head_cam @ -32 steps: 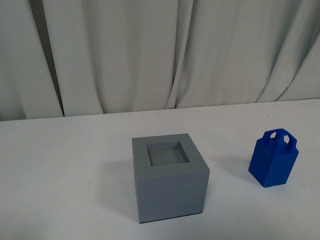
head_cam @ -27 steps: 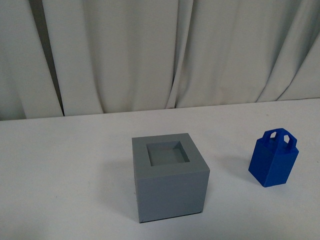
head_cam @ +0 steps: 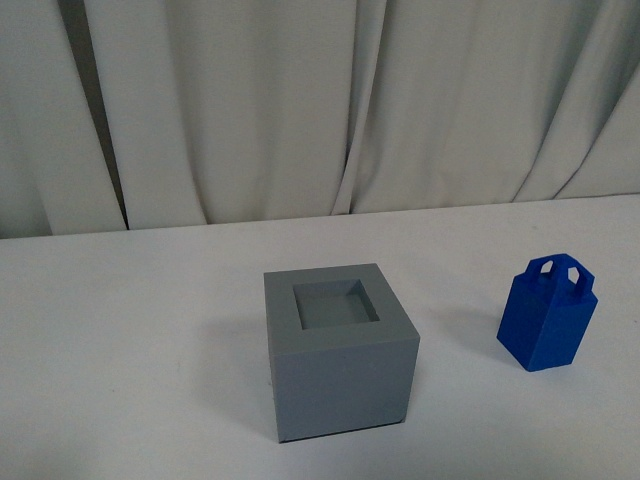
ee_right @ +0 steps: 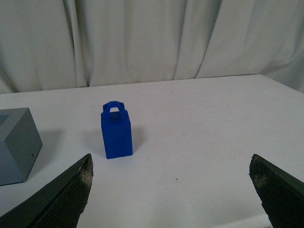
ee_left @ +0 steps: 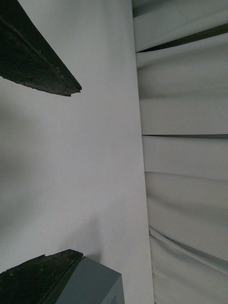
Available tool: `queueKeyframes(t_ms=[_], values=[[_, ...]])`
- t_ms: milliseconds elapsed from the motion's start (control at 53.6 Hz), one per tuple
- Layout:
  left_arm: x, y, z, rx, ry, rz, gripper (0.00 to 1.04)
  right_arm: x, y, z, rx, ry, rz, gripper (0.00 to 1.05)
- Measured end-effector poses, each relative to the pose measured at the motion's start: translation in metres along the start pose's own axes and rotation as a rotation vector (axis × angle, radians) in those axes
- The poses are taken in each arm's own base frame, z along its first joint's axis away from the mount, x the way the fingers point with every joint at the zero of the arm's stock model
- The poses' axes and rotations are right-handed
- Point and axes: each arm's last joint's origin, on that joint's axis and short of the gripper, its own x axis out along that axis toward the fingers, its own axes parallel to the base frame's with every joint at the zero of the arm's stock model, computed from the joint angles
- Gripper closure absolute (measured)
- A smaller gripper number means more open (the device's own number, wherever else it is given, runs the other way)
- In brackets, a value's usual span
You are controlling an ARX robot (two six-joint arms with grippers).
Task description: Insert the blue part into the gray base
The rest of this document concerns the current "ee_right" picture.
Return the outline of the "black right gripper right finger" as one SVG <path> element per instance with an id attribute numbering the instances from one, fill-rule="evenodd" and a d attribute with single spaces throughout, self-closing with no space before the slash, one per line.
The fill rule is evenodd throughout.
<path id="1" fill-rule="evenodd" d="M 261 156 L 254 154 L 249 176 L 272 227 L 304 226 L 304 183 Z"/>

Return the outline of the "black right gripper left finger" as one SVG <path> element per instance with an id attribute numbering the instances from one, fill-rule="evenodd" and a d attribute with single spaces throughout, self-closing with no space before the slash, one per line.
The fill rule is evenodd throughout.
<path id="1" fill-rule="evenodd" d="M 2 228 L 75 228 L 93 181 L 91 154 L 0 218 Z"/>

